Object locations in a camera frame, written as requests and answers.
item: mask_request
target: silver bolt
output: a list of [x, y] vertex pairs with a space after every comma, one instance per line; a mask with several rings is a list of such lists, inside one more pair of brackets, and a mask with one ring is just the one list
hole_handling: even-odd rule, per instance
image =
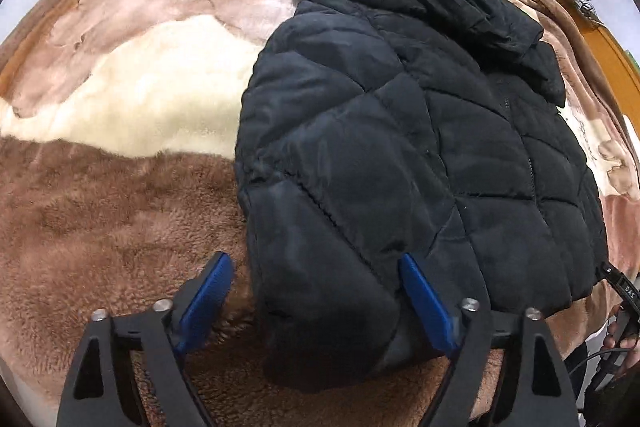
[[93, 322], [100, 322], [105, 320], [108, 316], [109, 316], [109, 312], [104, 308], [100, 308], [91, 314], [91, 320]]
[[540, 313], [540, 310], [537, 310], [535, 308], [527, 308], [524, 314], [528, 319], [531, 319], [532, 321], [541, 321], [544, 318], [542, 316], [542, 313]]
[[475, 299], [462, 299], [462, 309], [468, 312], [477, 312], [480, 309], [480, 303]]
[[174, 302], [171, 299], [160, 299], [154, 302], [153, 309], [155, 312], [165, 312], [170, 310], [174, 306]]

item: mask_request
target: black puffer jacket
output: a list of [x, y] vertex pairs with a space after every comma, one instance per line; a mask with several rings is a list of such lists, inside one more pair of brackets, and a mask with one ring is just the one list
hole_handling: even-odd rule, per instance
[[239, 201], [267, 376], [314, 391], [433, 356], [402, 292], [550, 314], [607, 257], [542, 28], [505, 0], [301, 0], [242, 97]]

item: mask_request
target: brown plush blanket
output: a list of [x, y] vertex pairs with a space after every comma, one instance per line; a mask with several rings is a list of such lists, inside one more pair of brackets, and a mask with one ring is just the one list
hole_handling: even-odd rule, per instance
[[[609, 84], [553, 0], [540, 21], [567, 87], [560, 111], [593, 169], [609, 257], [640, 267], [638, 172]], [[0, 359], [55, 410], [91, 311], [141, 311], [227, 251], [236, 276], [206, 349], [188, 360], [225, 427], [412, 427], [447, 362], [302, 395], [268, 384], [252, 326], [232, 169], [241, 94], [296, 0], [42, 0], [0, 46]], [[567, 356], [609, 315], [604, 283], [548, 319]], [[487, 365], [487, 409], [501, 353]], [[153, 425], [161, 412], [140, 386]]]

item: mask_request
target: cartoon print on blanket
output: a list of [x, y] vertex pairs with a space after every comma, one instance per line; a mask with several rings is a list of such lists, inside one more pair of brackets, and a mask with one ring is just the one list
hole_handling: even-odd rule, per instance
[[[601, 191], [610, 260], [637, 272], [638, 174], [606, 81], [566, 13], [509, 1], [545, 27], [567, 86], [562, 115]], [[311, 396], [262, 377], [232, 155], [255, 58], [295, 3], [42, 0], [0, 46], [0, 358], [52, 410], [93, 309], [140, 311], [225, 250], [232, 291], [187, 367], [214, 417], [225, 426], [419, 422], [444, 359]], [[549, 318], [563, 356], [615, 302], [601, 283]], [[488, 408], [501, 356], [492, 352], [475, 414]], [[152, 403], [148, 387], [143, 397]]]

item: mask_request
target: blue gripper pad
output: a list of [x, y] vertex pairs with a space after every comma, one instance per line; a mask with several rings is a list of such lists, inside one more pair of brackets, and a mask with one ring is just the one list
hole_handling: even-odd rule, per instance
[[420, 318], [431, 346], [451, 358], [458, 349], [452, 318], [411, 254], [405, 253], [399, 265], [404, 291]]
[[175, 354], [201, 348], [231, 288], [234, 267], [228, 254], [217, 252], [196, 279], [185, 282], [174, 297]]

